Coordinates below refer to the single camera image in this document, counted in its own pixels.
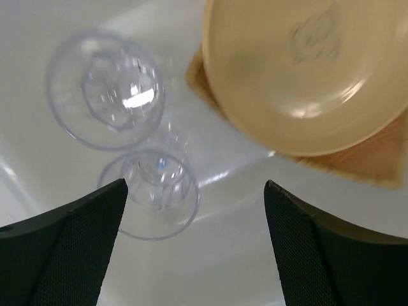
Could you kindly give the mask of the woven bamboo basket tray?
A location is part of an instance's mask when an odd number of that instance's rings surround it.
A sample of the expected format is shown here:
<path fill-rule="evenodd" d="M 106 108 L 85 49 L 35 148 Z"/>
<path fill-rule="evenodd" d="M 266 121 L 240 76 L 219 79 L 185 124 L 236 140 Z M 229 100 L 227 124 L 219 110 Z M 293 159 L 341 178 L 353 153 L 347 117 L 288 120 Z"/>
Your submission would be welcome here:
<path fill-rule="evenodd" d="M 217 104 L 207 80 L 201 47 L 195 53 L 185 73 L 189 88 L 215 113 L 231 125 Z M 405 183 L 407 166 L 407 110 L 376 135 L 350 149 L 317 157 L 290 157 L 297 164 L 389 189 Z"/>

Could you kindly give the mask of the yellow plate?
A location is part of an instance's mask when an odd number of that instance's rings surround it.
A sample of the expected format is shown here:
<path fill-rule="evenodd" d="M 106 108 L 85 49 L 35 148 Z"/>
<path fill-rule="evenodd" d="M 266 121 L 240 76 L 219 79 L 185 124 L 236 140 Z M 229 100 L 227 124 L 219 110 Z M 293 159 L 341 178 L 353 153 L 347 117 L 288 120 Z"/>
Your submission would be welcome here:
<path fill-rule="evenodd" d="M 202 38 L 226 117 L 281 154 L 347 149 L 407 109 L 406 1 L 207 1 Z"/>

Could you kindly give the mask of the clear plastic cup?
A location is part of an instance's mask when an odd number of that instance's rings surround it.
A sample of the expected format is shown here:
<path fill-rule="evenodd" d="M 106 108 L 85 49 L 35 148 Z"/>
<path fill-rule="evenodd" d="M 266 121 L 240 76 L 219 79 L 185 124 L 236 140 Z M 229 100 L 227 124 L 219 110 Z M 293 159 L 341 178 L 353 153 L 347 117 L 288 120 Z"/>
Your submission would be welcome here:
<path fill-rule="evenodd" d="M 127 184 L 120 233 L 160 241 L 182 233 L 194 221 L 200 190 L 187 155 L 188 143 L 179 122 L 163 119 L 145 141 L 103 168 L 98 187 L 117 179 Z"/>
<path fill-rule="evenodd" d="M 161 123 L 166 92 L 153 58 L 135 41 L 102 29 L 60 43 L 45 73 L 60 127 L 96 150 L 129 150 Z"/>

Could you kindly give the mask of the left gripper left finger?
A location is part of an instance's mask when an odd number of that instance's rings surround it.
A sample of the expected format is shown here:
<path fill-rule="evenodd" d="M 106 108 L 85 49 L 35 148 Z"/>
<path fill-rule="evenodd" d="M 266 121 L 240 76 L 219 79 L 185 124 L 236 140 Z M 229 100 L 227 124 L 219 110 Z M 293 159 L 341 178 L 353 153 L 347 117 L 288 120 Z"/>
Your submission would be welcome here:
<path fill-rule="evenodd" d="M 1 228 L 1 305 L 96 305 L 124 213 L 121 178 Z"/>

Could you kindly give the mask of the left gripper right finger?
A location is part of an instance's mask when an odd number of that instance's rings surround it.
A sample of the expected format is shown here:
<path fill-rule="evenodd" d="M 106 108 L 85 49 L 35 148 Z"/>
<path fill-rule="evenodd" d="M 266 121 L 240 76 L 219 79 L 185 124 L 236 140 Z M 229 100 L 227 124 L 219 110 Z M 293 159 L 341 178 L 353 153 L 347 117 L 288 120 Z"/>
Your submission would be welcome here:
<path fill-rule="evenodd" d="M 407 305 L 407 239 L 342 220 L 271 180 L 264 204 L 286 305 Z"/>

